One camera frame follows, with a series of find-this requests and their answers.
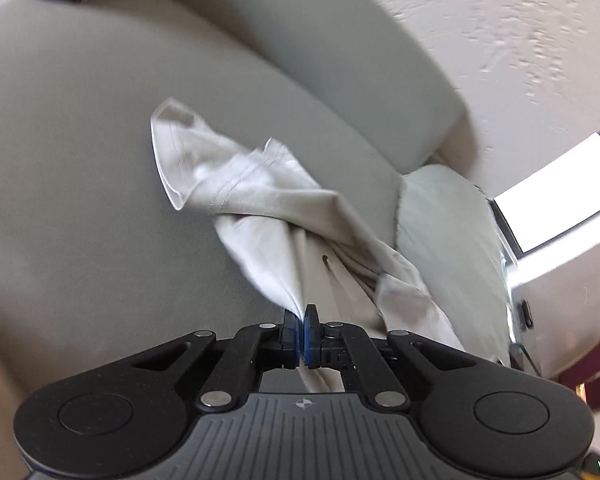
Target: gray couch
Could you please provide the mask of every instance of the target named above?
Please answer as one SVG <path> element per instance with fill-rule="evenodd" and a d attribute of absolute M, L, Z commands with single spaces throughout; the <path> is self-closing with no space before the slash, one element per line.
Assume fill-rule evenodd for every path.
<path fill-rule="evenodd" d="M 287 144 L 422 266 L 468 351 L 506 355 L 485 200 L 447 168 L 410 174 L 464 108 L 371 1 L 0 0 L 0 355 L 25 390 L 280 318 L 210 219 L 168 203 L 149 131 L 168 96 L 246 146 Z"/>

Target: white cloth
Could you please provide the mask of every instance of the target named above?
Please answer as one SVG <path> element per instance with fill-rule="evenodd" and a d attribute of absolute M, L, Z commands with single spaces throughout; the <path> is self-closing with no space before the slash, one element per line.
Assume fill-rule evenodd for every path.
<path fill-rule="evenodd" d="M 229 254 L 268 300 L 300 319 L 314 303 L 321 322 L 357 324 L 373 337 L 404 329 L 462 349 L 417 269 L 375 238 L 339 193 L 321 189 L 286 146 L 269 139 L 250 151 L 174 99 L 151 124 L 174 208 L 213 215 Z M 340 388 L 336 376 L 303 373 L 313 391 Z"/>

